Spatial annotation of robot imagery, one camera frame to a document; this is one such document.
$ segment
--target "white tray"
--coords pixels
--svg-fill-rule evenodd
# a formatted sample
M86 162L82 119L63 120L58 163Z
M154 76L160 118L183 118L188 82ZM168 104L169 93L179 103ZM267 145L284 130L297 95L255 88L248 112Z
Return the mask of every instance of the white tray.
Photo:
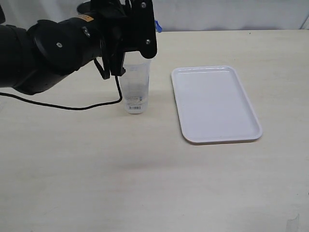
M262 128L235 70L177 68L172 73L183 136L192 143L254 141Z

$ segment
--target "clear plastic cup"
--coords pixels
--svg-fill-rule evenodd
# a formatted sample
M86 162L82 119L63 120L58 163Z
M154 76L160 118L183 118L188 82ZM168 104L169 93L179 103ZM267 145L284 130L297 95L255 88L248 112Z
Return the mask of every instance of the clear plastic cup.
M148 107L149 71L151 59L145 59L139 52L126 53L126 73L119 77L125 110L130 114L141 114Z

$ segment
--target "table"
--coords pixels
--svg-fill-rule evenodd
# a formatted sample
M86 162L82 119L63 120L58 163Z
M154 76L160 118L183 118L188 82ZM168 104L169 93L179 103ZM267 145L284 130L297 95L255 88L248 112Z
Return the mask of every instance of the table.
M0 98L3 232L309 231L309 31L158 35L149 109L63 111ZM170 74L234 67L262 124L255 143L194 146ZM90 64L32 100L117 99Z

